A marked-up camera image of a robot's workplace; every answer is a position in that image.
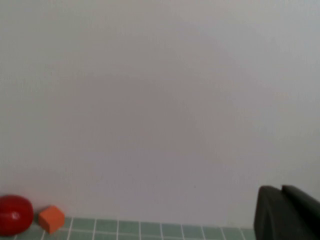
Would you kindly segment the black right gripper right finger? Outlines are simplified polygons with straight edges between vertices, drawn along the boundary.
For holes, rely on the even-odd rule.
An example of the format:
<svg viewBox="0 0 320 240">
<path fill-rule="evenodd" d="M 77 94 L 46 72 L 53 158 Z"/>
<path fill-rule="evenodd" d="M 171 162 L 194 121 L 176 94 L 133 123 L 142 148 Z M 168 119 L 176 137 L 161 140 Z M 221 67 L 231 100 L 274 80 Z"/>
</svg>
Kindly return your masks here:
<svg viewBox="0 0 320 240">
<path fill-rule="evenodd" d="M 293 185 L 283 185 L 281 191 L 293 204 L 311 232 L 320 239 L 320 202 Z"/>
</svg>

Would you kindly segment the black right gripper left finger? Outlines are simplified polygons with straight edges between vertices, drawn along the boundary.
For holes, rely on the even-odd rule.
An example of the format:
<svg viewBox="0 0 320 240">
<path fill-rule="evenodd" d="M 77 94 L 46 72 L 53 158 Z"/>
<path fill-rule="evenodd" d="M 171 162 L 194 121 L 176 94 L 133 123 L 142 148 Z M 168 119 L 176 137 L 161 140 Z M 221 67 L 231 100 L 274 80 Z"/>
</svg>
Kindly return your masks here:
<svg viewBox="0 0 320 240">
<path fill-rule="evenodd" d="M 272 186 L 258 190 L 253 229 L 257 240 L 308 239 L 308 227 L 294 205 Z"/>
</svg>

